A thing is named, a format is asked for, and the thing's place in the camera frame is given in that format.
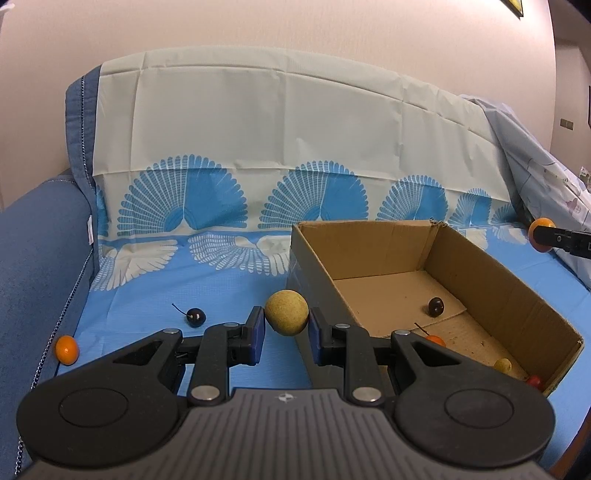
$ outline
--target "fabric tag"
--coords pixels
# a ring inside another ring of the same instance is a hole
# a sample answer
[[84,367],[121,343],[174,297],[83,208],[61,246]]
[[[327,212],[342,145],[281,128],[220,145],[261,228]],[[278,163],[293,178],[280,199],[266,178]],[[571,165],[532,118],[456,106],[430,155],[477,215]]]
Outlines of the fabric tag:
[[92,234],[92,215],[88,217],[86,226],[88,227],[88,244],[92,245],[95,242],[95,236]]

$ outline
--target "wall outlet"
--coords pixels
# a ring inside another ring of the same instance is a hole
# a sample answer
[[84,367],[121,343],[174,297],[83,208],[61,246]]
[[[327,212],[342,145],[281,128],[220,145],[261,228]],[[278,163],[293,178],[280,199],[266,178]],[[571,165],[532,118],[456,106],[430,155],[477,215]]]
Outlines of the wall outlet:
[[568,128],[569,130],[573,130],[574,129],[574,123],[572,123],[569,120],[565,120],[564,118],[561,118],[560,119],[560,126],[561,127]]

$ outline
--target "picture frame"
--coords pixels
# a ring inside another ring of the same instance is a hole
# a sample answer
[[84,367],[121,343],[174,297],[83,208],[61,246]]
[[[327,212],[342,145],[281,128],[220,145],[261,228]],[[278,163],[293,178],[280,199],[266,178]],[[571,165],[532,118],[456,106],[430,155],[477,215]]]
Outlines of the picture frame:
[[502,0],[517,17],[523,17],[523,0]]

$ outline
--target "red fruit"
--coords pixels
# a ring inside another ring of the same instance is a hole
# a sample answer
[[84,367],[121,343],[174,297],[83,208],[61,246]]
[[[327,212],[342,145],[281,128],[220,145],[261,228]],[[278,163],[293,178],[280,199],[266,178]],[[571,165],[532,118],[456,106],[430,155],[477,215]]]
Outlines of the red fruit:
[[544,389],[543,385],[542,385],[542,379],[540,377],[538,377],[538,375],[532,375],[530,376],[525,383],[527,383],[528,385],[531,385],[532,387],[537,388],[538,390],[542,391]]

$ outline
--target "small yellow ball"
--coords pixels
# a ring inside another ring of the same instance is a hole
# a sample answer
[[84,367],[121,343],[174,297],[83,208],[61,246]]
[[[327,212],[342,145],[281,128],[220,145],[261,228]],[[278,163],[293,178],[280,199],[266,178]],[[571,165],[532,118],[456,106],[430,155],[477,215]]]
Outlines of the small yellow ball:
[[511,371],[511,361],[508,358],[499,358],[493,366],[495,370],[498,370],[502,374],[508,374]]
[[300,333],[308,322],[308,304],[293,290],[280,290],[265,303],[265,318],[277,333],[294,336]]

